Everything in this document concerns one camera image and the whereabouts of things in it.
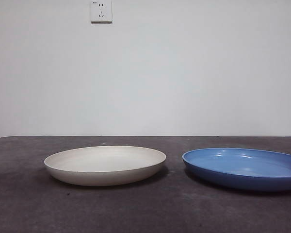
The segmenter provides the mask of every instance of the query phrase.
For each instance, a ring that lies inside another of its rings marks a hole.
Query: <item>plate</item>
[[[291,190],[291,155],[266,150],[207,148],[182,159],[196,176],[232,188],[254,191]]]
[[[166,155],[158,150],[130,146],[78,148],[47,157],[50,174],[63,182],[85,186],[132,183],[154,175]]]

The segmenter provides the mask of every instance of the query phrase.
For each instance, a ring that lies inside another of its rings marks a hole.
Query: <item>white wall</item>
[[[0,137],[291,135],[291,0],[0,0]]]

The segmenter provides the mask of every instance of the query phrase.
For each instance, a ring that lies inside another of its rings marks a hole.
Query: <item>blue bowl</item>
[[[207,148],[182,159],[194,175],[227,187],[254,191],[291,190],[291,155],[266,150]]]

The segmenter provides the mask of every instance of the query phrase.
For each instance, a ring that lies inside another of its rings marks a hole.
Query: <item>white bowl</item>
[[[86,186],[132,183],[154,175],[166,155],[158,150],[129,147],[86,147],[59,152],[44,164],[50,174],[63,182]]]

